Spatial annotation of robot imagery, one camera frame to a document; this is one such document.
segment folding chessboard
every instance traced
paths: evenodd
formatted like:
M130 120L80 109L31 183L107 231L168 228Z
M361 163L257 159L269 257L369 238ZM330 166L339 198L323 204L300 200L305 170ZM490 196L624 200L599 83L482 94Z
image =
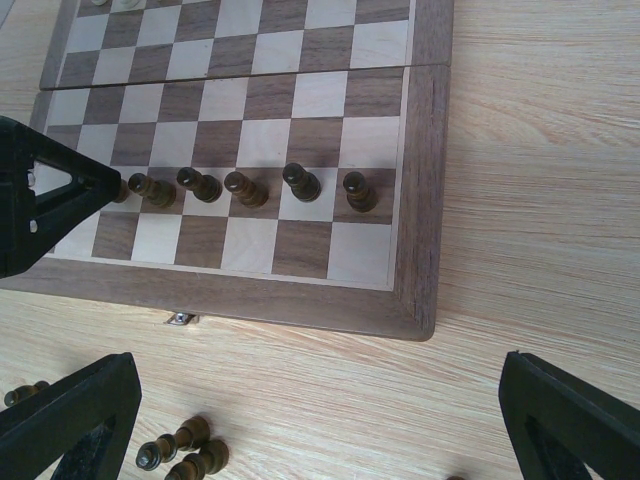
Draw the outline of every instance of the folding chessboard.
M177 187L89 217L9 288L403 339L435 323L450 0L63 0L32 126L118 170L191 166L269 190ZM297 162L311 203L282 179ZM344 176L378 196L357 213ZM66 182L36 168L36 192Z

